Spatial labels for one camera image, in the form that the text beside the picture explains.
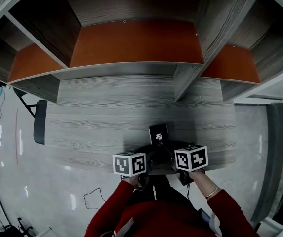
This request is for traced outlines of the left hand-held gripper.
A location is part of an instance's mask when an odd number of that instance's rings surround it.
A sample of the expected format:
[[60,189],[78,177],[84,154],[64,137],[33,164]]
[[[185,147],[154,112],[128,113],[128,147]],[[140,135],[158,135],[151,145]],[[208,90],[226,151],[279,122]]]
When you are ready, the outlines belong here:
[[157,149],[149,144],[133,150],[113,155],[113,172],[121,178],[138,177],[136,189],[143,190],[149,182],[151,168],[148,162],[153,160]]

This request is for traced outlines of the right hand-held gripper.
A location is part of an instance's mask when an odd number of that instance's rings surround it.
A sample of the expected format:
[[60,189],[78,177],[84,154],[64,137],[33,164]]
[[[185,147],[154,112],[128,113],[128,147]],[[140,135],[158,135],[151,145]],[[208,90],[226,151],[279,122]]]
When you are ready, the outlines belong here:
[[183,186],[193,182],[189,172],[208,166],[207,146],[184,141],[169,141],[166,149],[173,161],[172,168]]

